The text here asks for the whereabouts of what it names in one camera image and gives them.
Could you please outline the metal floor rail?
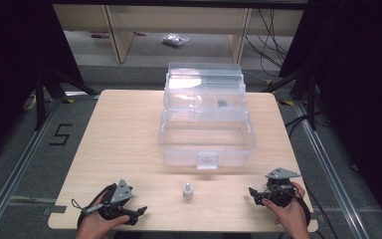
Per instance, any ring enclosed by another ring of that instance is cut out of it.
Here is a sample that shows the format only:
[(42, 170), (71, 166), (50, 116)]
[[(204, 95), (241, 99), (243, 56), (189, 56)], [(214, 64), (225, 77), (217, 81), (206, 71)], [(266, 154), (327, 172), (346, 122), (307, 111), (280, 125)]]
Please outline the metal floor rail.
[(36, 152), (38, 146), (40, 145), (44, 134), (46, 133), (49, 124), (55, 114), (55, 111), (58, 109), (62, 103), (62, 99), (52, 100), (49, 108), (46, 111), (44, 122), (41, 126), (34, 131), (32, 134), (27, 146), (23, 150), (20, 158), (12, 169), (9, 177), (7, 178), (4, 186), (0, 190), (0, 218), (2, 217), (13, 192), (19, 185), (25, 171), (30, 165), (33, 155)]
[(342, 184), (332, 162), (318, 136), (317, 130), (313, 128), (314, 119), (310, 119), (308, 111), (304, 108), (303, 103), (296, 102), (295, 109), (300, 117), (304, 117), (302, 123), (304, 131), (310, 141), (311, 146), (316, 154), (316, 157), (321, 165), (330, 188), (335, 195), (336, 201), (345, 217), (346, 222), (355, 239), (370, 239), (370, 235), (366, 230), (360, 214), (357, 212), (349, 195)]

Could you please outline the clear plastic bag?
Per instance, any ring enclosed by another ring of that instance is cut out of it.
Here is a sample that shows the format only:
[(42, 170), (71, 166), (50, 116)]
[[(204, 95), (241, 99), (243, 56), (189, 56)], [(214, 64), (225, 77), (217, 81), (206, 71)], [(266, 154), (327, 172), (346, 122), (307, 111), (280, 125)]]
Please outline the clear plastic bag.
[(189, 38), (179, 34), (167, 34), (162, 38), (162, 43), (172, 47), (180, 47), (186, 44)]

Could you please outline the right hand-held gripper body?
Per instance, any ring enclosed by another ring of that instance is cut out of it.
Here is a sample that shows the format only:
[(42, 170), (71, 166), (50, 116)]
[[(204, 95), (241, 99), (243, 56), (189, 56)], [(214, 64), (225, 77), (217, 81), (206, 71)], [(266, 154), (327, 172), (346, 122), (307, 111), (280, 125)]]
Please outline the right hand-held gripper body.
[(287, 207), (295, 197), (295, 190), (290, 182), (295, 177), (300, 177), (300, 174), (282, 167), (267, 173), (268, 199), (277, 206)]

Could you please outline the person's right hand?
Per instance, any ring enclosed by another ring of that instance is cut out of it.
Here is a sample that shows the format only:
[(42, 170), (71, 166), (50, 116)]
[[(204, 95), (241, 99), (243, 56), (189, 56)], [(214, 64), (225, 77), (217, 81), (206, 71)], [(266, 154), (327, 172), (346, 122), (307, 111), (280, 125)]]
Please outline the person's right hand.
[(291, 184), (297, 191), (297, 199), (294, 198), (287, 207), (279, 207), (267, 199), (262, 202), (276, 215), (275, 223), (280, 224), (292, 239), (310, 239), (305, 212), (299, 203), (305, 196), (305, 191), (298, 183), (293, 181)]

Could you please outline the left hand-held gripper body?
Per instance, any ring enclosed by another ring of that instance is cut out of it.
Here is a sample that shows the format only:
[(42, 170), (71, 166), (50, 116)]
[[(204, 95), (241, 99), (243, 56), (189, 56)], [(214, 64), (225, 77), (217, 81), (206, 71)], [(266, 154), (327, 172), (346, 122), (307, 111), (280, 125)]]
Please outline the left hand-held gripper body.
[(95, 211), (105, 220), (123, 215), (124, 204), (132, 197), (132, 187), (124, 179), (104, 188), (87, 206), (81, 209), (81, 218)]

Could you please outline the light wooden shelf unit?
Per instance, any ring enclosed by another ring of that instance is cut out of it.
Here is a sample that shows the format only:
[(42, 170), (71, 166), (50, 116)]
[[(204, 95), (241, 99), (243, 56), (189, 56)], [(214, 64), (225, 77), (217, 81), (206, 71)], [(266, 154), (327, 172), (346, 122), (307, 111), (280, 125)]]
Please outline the light wooden shelf unit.
[(296, 33), (300, 10), (56, 4), (66, 31), (107, 32), (115, 59), (125, 61), (135, 32), (216, 34), (229, 37), (232, 59), (241, 61), (244, 37)]

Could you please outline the person's left hand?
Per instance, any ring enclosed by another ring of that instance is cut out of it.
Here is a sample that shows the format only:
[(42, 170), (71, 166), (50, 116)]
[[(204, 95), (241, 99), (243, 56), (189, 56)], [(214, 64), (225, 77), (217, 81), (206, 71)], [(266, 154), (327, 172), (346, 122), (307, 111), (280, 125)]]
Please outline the person's left hand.
[(105, 220), (97, 211), (86, 215), (77, 231), (76, 239), (107, 239), (109, 232), (129, 221), (128, 215), (122, 215), (115, 219)]

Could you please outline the black metal stand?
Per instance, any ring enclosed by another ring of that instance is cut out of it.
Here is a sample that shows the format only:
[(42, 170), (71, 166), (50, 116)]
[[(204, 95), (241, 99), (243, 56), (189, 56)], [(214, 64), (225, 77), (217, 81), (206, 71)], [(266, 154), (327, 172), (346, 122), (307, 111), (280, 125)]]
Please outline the black metal stand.
[(77, 79), (71, 78), (61, 71), (42, 67), (37, 72), (35, 80), (37, 109), (37, 123), (35, 130), (38, 130), (44, 124), (46, 119), (44, 90), (47, 90), (53, 99), (61, 100), (67, 95), (61, 87), (61, 82), (68, 83), (69, 85), (85, 92), (89, 96), (99, 95), (98, 91), (93, 90), (84, 84), (82, 77), (78, 77)]
[(316, 130), (314, 122), (314, 107), (315, 107), (315, 78), (308, 67), (301, 67), (294, 73), (281, 79), (276, 84), (273, 84), (263, 90), (263, 93), (272, 93), (279, 88), (294, 82), (290, 96), (294, 100), (301, 100), (303, 97), (307, 99), (307, 113), (302, 117), (308, 121), (312, 130)]

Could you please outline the clear plastic storage box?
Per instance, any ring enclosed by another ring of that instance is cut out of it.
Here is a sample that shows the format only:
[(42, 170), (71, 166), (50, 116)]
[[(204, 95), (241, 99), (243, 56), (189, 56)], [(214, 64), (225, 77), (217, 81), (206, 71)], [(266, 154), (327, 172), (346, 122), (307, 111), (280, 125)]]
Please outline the clear plastic storage box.
[(244, 165), (257, 140), (241, 67), (169, 64), (158, 145), (168, 165), (199, 169)]

